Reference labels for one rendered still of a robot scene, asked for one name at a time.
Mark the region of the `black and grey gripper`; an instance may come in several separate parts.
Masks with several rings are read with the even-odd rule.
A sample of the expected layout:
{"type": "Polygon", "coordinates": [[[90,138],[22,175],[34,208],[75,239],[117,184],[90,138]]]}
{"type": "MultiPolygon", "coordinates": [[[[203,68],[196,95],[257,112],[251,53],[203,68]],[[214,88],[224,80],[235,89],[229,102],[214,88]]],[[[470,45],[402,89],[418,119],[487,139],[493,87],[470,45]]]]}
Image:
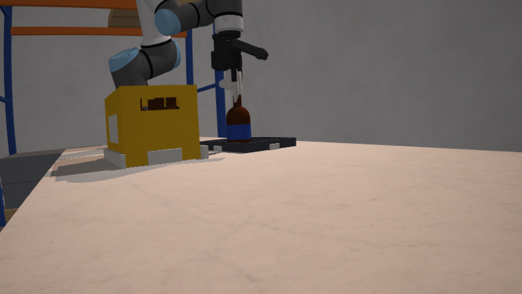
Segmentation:
{"type": "Polygon", "coordinates": [[[225,79],[219,82],[219,87],[231,89],[236,103],[238,96],[242,93],[242,56],[238,48],[231,46],[233,38],[240,38],[240,31],[223,30],[218,34],[212,34],[214,51],[211,52],[211,68],[226,71],[225,79]]]}

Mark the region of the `yellow crate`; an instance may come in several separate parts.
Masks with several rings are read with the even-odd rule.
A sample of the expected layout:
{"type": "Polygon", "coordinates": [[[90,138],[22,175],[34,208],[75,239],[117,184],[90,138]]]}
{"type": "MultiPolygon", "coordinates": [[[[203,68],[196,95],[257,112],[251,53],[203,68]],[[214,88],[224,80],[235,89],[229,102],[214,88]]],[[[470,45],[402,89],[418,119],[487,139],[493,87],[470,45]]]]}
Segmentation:
{"type": "Polygon", "coordinates": [[[182,160],[201,158],[197,85],[120,86],[105,98],[105,114],[108,149],[124,154],[127,168],[148,165],[147,151],[181,148],[182,160]],[[176,97],[180,109],[140,111],[140,99],[147,107],[145,98],[163,97],[176,97]]]}

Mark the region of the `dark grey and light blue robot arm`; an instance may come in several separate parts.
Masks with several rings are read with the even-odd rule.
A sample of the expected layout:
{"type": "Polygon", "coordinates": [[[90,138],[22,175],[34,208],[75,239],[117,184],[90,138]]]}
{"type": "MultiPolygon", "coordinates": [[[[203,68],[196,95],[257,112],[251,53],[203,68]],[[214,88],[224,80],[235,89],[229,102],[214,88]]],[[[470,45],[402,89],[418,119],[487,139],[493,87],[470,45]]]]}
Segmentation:
{"type": "MultiPolygon", "coordinates": [[[[243,32],[242,0],[200,0],[181,5],[178,0],[136,0],[143,40],[141,50],[129,48],[109,59],[116,89],[148,85],[147,81],[177,68],[181,50],[171,35],[215,23],[215,33],[243,32]],[[215,18],[215,21],[214,21],[215,18]]],[[[266,60],[265,49],[233,39],[231,46],[266,60]]]]}

